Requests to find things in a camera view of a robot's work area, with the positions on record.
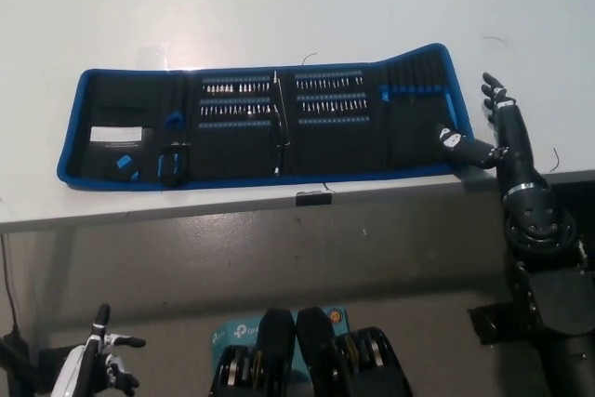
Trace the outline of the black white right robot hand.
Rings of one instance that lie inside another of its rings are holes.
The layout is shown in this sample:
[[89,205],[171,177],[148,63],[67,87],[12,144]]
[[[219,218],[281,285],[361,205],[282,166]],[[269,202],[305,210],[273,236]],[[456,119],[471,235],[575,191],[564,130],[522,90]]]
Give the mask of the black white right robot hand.
[[527,190],[548,191],[548,182],[535,168],[531,140],[517,100],[490,73],[483,74],[482,93],[496,145],[439,124],[438,139],[447,161],[483,170],[493,168],[503,196]]

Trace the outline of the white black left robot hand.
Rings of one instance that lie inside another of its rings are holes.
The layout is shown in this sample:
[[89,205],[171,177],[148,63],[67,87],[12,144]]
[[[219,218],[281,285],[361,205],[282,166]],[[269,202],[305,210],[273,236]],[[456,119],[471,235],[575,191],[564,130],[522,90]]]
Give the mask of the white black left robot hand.
[[124,396],[135,396],[139,381],[126,371],[120,356],[112,352],[115,347],[140,349],[146,340],[130,335],[107,332],[111,306],[102,303],[84,344],[70,349],[59,370],[51,396],[95,396],[104,390],[119,390]]

